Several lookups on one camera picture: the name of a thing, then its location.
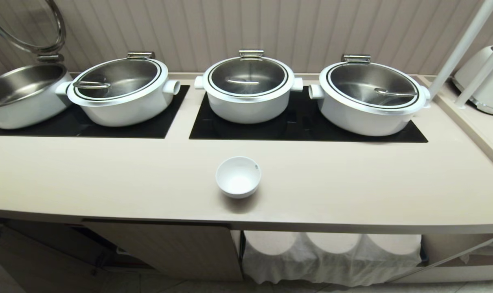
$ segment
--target paneled wall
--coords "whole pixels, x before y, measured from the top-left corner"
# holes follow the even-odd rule
[[[0,0],[5,20],[24,26],[13,11],[35,0]],[[153,50],[171,72],[203,72],[237,56],[240,48],[265,55],[295,72],[320,72],[343,52],[371,54],[373,61],[408,73],[436,74],[481,0],[56,0],[68,37],[62,54],[67,67],[81,71]],[[34,9],[26,21],[45,13]],[[40,30],[32,39],[49,39]],[[493,15],[469,58],[493,44]],[[0,73],[30,64],[33,57],[0,38]]]

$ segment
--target toaster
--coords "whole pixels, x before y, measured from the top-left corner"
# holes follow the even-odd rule
[[[453,83],[460,91],[463,91],[470,84],[476,76],[476,73],[492,54],[492,51],[493,46],[488,46],[479,50],[479,52],[470,58],[469,61],[456,72]],[[493,114],[493,69],[469,100],[473,102],[480,111]]]

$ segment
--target black glass cooktop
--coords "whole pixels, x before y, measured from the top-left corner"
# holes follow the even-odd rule
[[[177,110],[185,98],[188,85],[182,85],[170,105],[156,117],[125,127],[105,127],[92,122],[78,105],[39,124],[13,130],[0,129],[0,136],[165,138]]]
[[[190,139],[223,140],[293,140],[352,142],[427,142],[411,121],[399,133],[385,137],[358,135],[339,128],[324,118],[317,100],[302,92],[292,92],[287,109],[276,118],[259,124],[237,124],[215,115],[205,95]]]

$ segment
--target cooking pot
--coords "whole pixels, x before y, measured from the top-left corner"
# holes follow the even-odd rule
[[[0,35],[17,48],[38,55],[37,65],[14,69],[0,76],[0,128],[16,129],[49,119],[65,110],[71,102],[59,98],[55,89],[71,75],[59,64],[64,58],[57,52],[66,41],[64,19],[53,0],[46,0],[58,29],[56,41],[49,46],[28,44],[0,26]]]
[[[210,107],[219,117],[241,124],[265,122],[285,110],[290,91],[302,91],[302,78],[263,54],[239,50],[239,57],[218,62],[196,78],[194,87],[207,91]]]
[[[120,127],[146,121],[165,110],[180,90],[154,52],[129,52],[127,58],[98,64],[56,93],[81,106],[96,124]]]
[[[308,88],[321,113],[333,124],[366,136],[387,136],[404,129],[427,107],[429,90],[392,67],[372,63],[369,55],[343,55],[343,62],[322,70],[320,85]]]

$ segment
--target white pole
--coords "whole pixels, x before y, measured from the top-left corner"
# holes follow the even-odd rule
[[[438,73],[438,76],[436,76],[435,80],[429,87],[431,99],[438,93],[447,78],[449,78],[451,72],[453,72],[456,65],[458,65],[458,62],[460,62],[465,52],[474,41],[476,35],[489,18],[489,15],[491,15],[492,10],[493,0],[485,0],[481,5],[478,13],[476,13],[475,18],[469,25],[469,28],[467,29],[467,31],[465,31],[462,39],[460,39],[460,42],[456,45],[456,48],[449,56],[449,59],[447,59],[447,62],[444,64],[444,66]]]
[[[481,85],[483,80],[489,75],[493,69],[493,52],[487,58],[483,66],[480,68],[474,79],[462,91],[462,94],[456,99],[456,106],[463,107],[469,98],[475,93],[476,89]]]

